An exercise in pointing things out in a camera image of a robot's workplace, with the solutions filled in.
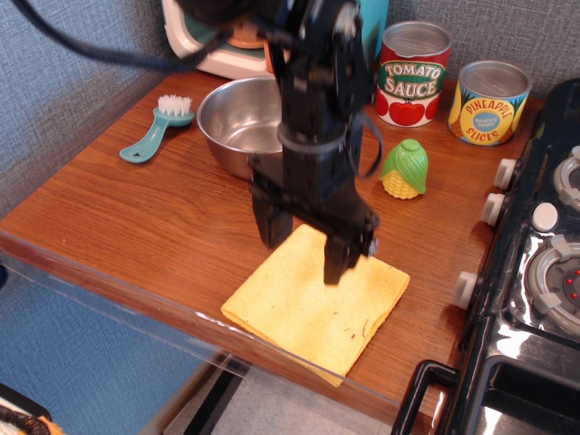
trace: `teal brush handle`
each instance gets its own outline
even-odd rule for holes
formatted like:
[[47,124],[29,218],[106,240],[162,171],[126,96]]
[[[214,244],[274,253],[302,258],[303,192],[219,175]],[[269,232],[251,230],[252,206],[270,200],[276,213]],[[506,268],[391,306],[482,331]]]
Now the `teal brush handle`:
[[193,121],[194,114],[168,115],[158,109],[153,111],[155,120],[143,139],[119,152],[123,160],[131,163],[143,163],[153,157],[161,146],[163,135],[168,127],[183,127]]

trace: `tomato illustration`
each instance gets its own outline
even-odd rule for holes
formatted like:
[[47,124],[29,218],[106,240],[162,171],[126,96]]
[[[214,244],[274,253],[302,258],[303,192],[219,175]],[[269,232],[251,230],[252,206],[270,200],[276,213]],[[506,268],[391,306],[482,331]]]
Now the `tomato illustration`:
[[428,120],[432,120],[437,115],[437,109],[439,108],[439,98],[436,98],[432,102],[429,103],[427,106],[427,110],[425,111],[425,118]]
[[422,104],[413,104],[410,101],[391,104],[391,119],[405,127],[419,122],[424,113],[425,107]]
[[377,89],[377,99],[374,102],[374,107],[377,110],[379,116],[384,116],[389,111],[389,102],[387,98],[382,94],[381,91]]

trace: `stainless steel bowl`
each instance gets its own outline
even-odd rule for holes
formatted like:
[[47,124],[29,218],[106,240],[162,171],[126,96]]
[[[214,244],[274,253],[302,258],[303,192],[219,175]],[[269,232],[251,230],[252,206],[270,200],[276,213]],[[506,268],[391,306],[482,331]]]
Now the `stainless steel bowl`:
[[280,91],[270,76],[234,80],[199,105],[198,126],[216,161],[229,173],[250,179],[248,158],[282,152],[277,137]]

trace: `toy stove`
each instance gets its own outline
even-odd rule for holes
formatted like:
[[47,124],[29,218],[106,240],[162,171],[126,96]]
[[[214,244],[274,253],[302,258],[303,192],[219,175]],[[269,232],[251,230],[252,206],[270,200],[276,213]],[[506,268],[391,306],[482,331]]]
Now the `toy stove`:
[[580,79],[550,92],[536,135],[503,160],[483,219],[496,235],[468,310],[459,369],[420,364],[392,433],[409,433],[429,384],[449,389],[437,433],[580,434]]

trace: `textured wall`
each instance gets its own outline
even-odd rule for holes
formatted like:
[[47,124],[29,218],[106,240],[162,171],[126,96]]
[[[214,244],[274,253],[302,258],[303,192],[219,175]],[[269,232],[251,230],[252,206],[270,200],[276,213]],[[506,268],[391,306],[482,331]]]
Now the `textured wall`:
[[[158,0],[34,0],[46,21],[90,44],[169,55]],[[162,76],[90,61],[0,7],[0,217],[51,177]]]
[[577,0],[391,0],[388,25],[431,21],[453,37],[448,77],[462,65],[494,59],[522,66],[531,94],[545,98],[556,84],[580,76]]

